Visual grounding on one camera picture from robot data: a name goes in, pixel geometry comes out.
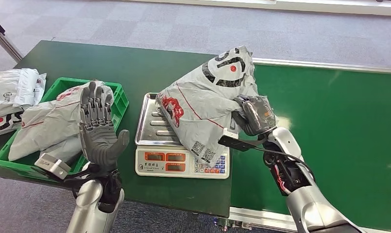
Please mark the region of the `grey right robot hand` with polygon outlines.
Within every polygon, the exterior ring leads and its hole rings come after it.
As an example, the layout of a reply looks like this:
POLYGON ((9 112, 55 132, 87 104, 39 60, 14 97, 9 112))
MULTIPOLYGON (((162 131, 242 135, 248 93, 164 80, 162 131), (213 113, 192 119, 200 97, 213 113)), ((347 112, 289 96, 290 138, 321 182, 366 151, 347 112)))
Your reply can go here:
POLYGON ((276 127, 277 118, 267 96, 239 95, 234 101, 241 109, 233 111, 232 118, 247 135, 259 135, 276 127))

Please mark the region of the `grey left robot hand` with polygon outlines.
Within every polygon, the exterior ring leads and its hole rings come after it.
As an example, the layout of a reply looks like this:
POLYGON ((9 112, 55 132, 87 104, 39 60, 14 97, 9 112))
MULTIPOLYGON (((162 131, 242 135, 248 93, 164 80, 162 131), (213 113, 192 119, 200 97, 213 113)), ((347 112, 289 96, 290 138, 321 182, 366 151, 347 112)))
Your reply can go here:
POLYGON ((89 82, 80 96, 80 141, 84 156, 105 171, 118 168, 118 158, 127 148, 130 132, 116 134, 112 121, 112 95, 96 81, 89 82))

